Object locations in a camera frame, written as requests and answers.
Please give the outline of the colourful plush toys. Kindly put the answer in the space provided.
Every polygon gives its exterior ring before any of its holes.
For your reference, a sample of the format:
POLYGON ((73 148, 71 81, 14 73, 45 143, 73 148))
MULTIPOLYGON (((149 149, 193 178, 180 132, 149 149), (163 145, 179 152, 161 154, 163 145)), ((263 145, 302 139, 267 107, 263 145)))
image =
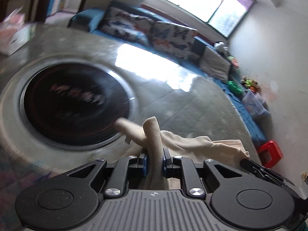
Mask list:
POLYGON ((254 93, 257 93, 260 89, 259 83, 254 79, 249 79, 247 77, 243 77, 240 80, 241 85, 245 87, 246 89, 252 90, 254 93))

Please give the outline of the blue sofa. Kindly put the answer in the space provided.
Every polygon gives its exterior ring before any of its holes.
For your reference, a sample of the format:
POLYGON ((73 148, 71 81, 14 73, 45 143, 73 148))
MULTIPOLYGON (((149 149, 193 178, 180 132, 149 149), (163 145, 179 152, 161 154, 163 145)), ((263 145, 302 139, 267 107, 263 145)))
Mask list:
POLYGON ((74 15, 68 26, 165 57, 213 80, 230 98, 242 117, 256 148, 268 139, 243 104, 253 91, 231 78, 233 65, 208 42, 197 36, 197 30, 176 24, 144 8, 111 1, 106 10, 91 8, 74 15))

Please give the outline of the left butterfly print pillow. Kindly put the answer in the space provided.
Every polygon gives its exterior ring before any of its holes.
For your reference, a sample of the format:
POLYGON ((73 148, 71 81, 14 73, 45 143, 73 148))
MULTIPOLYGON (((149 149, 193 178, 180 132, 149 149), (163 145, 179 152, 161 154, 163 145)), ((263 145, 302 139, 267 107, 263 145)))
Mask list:
POLYGON ((122 40, 150 46, 151 29, 154 22, 148 17, 110 7, 100 30, 122 40))

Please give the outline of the clear plastic storage box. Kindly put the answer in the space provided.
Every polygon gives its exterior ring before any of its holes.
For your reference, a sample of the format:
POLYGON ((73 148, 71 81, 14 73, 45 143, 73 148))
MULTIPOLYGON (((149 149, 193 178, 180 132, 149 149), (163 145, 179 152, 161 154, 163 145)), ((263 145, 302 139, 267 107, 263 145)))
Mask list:
POLYGON ((265 108, 265 102, 262 103, 262 97, 253 93, 251 90, 246 90, 242 103, 254 121, 259 121, 264 117, 269 117, 270 112, 265 108))

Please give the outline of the pink white tissue pack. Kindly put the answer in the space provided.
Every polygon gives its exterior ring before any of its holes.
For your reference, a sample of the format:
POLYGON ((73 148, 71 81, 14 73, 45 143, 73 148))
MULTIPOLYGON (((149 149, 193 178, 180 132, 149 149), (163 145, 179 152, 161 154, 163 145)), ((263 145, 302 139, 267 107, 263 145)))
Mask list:
POLYGON ((37 23, 25 23, 23 7, 13 10, 1 22, 0 53, 10 56, 35 35, 37 23))

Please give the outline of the window with green frame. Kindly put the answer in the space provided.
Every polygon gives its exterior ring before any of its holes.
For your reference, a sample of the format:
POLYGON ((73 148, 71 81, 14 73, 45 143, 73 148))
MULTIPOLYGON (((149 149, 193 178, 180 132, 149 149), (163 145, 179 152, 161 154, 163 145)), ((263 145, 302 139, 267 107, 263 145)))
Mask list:
POLYGON ((229 38, 255 0, 144 0, 144 4, 185 23, 212 40, 211 28, 220 37, 229 38))

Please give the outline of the panda plush toy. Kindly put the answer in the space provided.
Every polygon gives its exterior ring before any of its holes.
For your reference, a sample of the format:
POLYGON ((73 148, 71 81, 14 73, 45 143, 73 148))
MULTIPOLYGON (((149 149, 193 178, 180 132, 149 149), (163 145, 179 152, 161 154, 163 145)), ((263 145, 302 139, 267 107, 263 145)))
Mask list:
POLYGON ((214 48, 217 52, 219 52, 221 55, 227 57, 230 55, 229 48, 224 44, 223 42, 215 42, 214 48))

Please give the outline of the right butterfly print pillow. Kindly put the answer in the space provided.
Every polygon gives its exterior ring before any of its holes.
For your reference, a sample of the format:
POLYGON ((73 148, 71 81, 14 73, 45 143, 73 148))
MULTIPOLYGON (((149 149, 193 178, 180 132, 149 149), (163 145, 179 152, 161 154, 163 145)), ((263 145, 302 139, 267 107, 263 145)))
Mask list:
POLYGON ((188 59, 197 30, 180 24, 156 21, 153 25, 152 44, 155 50, 188 59))

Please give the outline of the red plastic stool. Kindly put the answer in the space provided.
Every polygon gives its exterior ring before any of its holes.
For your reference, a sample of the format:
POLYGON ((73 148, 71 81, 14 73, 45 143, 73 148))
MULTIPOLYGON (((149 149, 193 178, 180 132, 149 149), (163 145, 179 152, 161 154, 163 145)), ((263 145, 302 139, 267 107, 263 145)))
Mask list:
POLYGON ((266 168, 273 168, 280 160, 284 158, 284 155, 276 141, 268 141, 257 149, 257 153, 262 162, 262 165, 266 168))

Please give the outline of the butterfly print pillow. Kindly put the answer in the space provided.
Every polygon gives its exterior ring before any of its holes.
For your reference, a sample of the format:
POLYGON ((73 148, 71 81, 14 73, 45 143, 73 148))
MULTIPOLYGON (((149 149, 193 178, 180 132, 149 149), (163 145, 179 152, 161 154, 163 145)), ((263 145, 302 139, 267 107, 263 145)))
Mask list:
POLYGON ((150 46, 151 29, 154 22, 148 17, 110 7, 100 30, 122 40, 150 46))
POLYGON ((188 59, 197 30, 180 24, 156 21, 153 25, 152 44, 155 50, 188 59))

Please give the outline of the beige cloth garment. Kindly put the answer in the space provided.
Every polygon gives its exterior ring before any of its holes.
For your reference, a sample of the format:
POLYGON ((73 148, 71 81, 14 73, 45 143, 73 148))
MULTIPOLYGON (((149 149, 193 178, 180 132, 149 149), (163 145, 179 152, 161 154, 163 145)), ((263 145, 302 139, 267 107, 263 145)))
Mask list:
POLYGON ((211 141, 208 136, 183 138, 170 131, 161 130, 155 117, 146 119, 142 126, 125 118, 119 118, 115 128, 148 152, 149 168, 147 176, 141 180, 140 189, 165 190, 175 189, 179 183, 168 182, 163 177, 163 148, 167 148, 171 156, 181 155, 202 163, 205 159, 213 159, 227 166, 240 169, 240 161, 250 160, 240 140, 211 141))

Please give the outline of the green plastic bowl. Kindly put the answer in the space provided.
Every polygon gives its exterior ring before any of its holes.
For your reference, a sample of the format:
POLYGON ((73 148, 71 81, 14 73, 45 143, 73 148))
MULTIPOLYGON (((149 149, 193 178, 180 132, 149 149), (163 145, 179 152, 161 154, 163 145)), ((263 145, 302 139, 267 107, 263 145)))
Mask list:
POLYGON ((229 88, 229 90, 236 96, 242 96, 244 91, 242 89, 242 87, 240 87, 237 83, 229 80, 227 82, 227 86, 229 88))

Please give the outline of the round black induction cooktop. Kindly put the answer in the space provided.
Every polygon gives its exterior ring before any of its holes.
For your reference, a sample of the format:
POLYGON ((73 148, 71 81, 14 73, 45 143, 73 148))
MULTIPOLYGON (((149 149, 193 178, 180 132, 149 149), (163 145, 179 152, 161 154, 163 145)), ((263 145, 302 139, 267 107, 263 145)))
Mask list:
POLYGON ((98 64, 60 62, 35 71, 20 97, 32 134, 59 149, 88 151, 119 139, 114 123, 135 109, 130 86, 98 64))

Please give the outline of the grey plain cushion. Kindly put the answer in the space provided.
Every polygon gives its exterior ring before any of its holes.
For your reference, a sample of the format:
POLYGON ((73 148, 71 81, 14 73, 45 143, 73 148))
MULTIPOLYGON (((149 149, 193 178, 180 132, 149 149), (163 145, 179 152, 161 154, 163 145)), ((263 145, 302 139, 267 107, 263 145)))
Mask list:
POLYGON ((231 63, 217 53, 214 49, 205 47, 202 58, 199 61, 200 69, 223 82, 228 81, 231 63))

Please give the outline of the dark wooden cabinet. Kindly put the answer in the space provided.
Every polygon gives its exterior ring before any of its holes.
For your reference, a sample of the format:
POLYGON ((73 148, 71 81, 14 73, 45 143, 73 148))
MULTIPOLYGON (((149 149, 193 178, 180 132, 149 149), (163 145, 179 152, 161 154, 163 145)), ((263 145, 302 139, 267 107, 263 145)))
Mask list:
POLYGON ((35 0, 1 0, 1 21, 18 8, 21 8, 21 12, 25 14, 25 21, 31 21, 34 1, 35 0))

